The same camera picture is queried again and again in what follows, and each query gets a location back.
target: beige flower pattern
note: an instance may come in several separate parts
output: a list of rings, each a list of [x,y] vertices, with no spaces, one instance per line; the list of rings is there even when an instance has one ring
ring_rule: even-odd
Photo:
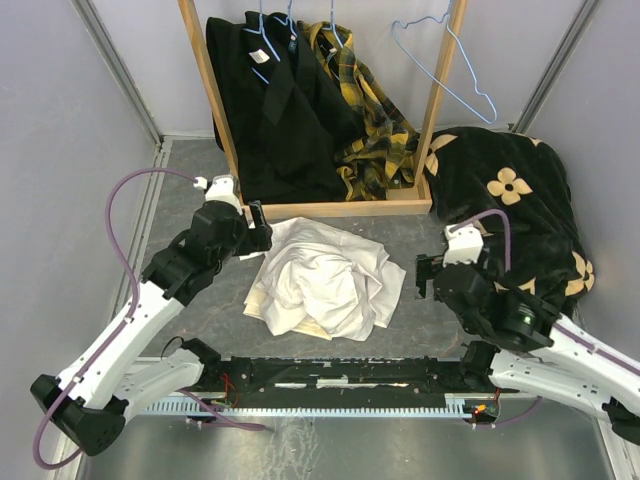
[[[487,229],[484,228],[484,225],[482,225],[482,223],[480,223],[480,220],[476,220],[475,222],[473,222],[473,226],[480,231],[480,235],[482,235],[483,237],[493,236],[493,233],[487,232]]]
[[[518,135],[518,136],[524,137],[524,138],[528,138],[529,140],[531,140],[531,143],[533,143],[534,147],[537,147],[540,144],[540,142],[542,142],[542,140],[530,137],[529,135],[525,135],[524,133],[516,133],[515,135]]]
[[[566,296],[575,295],[576,293],[580,293],[584,288],[587,289],[587,292],[593,288],[593,284],[596,281],[596,276],[593,274],[593,265],[590,261],[584,261],[580,255],[576,252],[573,253],[573,258],[576,260],[576,270],[580,275],[580,278],[576,280],[569,280],[567,283],[567,288],[564,291]]]
[[[518,178],[516,172],[505,167],[498,172],[498,180],[491,180],[487,184],[487,190],[494,197],[500,197],[505,205],[513,205],[520,201],[521,195],[533,192],[522,178]]]
[[[438,173],[438,167],[440,166],[440,162],[438,162],[438,157],[436,156],[436,150],[444,147],[446,144],[454,141],[456,138],[458,138],[456,135],[440,135],[433,142],[431,142],[431,145],[429,145],[429,150],[431,150],[431,153],[427,157],[425,166],[434,177]]]
[[[504,288],[502,285],[500,285],[498,282],[493,282],[493,284],[496,287],[496,292],[499,292],[500,290],[505,290],[505,291],[508,290]],[[523,292],[529,292],[531,295],[535,295],[536,294],[536,277],[533,277],[528,282],[525,282],[522,285],[519,285],[518,288]]]

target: white wall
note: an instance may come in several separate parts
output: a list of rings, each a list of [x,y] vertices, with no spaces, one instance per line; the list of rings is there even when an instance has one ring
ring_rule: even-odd
[[[212,135],[211,113],[176,0],[93,0],[116,49],[164,134]],[[265,12],[284,11],[286,0],[264,0]],[[336,22],[354,31],[355,50],[387,95],[416,128],[422,126],[431,81],[391,37],[394,19],[440,16],[447,0],[336,0]],[[581,0],[474,0],[461,38],[479,77],[481,91],[496,104],[499,123],[517,120]],[[294,18],[327,20],[329,0],[294,0]],[[203,24],[210,16],[240,22],[258,0],[198,0]],[[401,38],[433,71],[443,27],[409,27]],[[473,83],[456,55],[450,85],[490,118],[489,106],[473,100]],[[440,125],[480,120],[447,98]]]
[[[103,208],[154,145],[68,0],[4,2],[0,15],[0,477],[44,478],[31,459],[42,418],[29,387],[104,327],[121,268]],[[131,235],[141,184],[123,189]],[[43,454],[56,440],[49,429]]]
[[[640,360],[640,3],[602,2],[529,133],[564,161],[595,288],[589,330]]]

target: wooden clothes rack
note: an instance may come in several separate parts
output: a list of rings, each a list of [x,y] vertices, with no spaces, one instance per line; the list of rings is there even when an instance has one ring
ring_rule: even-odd
[[[450,18],[450,28],[456,34],[460,34],[462,20],[467,9],[468,0],[454,0]],[[213,117],[218,126],[220,141],[224,147],[225,155],[229,163],[229,170],[238,176],[238,156],[231,137],[229,123],[222,105],[222,98],[218,90],[218,83],[211,65],[211,59],[207,51],[207,45],[202,32],[198,12],[194,0],[178,0],[182,18],[189,35],[191,48],[200,70],[204,83],[207,99],[211,105]],[[438,55],[435,77],[443,84],[447,83],[453,55],[456,50],[456,42],[451,34],[445,30]],[[420,142],[413,157],[413,174],[415,186],[406,189],[392,189],[388,191],[387,200],[357,201],[357,202],[325,202],[325,203],[299,203],[263,205],[267,219],[281,219],[304,216],[313,217],[351,217],[368,215],[411,215],[427,213],[432,205],[431,192],[424,176],[424,167],[431,144],[431,137],[436,125],[444,89],[433,82],[429,93],[429,101],[422,123]]]

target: cable connector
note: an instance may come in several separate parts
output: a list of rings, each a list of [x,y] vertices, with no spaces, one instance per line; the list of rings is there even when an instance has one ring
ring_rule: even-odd
[[[447,225],[444,235],[449,243],[449,248],[444,253],[442,265],[455,265],[456,263],[476,263],[480,258],[484,242],[480,230],[473,225],[455,228],[455,225]]]
[[[242,215],[242,205],[238,198],[238,183],[233,175],[218,175],[214,177],[204,198],[207,202],[218,201],[233,205],[239,215]]]
[[[193,182],[193,187],[206,192],[209,189],[209,181],[204,177],[196,177],[196,181]]]

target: crumpled white shirt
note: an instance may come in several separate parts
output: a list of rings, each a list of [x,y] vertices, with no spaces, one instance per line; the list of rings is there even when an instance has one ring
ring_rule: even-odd
[[[316,328],[325,338],[364,341],[374,325],[389,325],[406,272],[382,244],[306,218],[272,227],[273,247],[245,314],[263,319],[274,335]]]

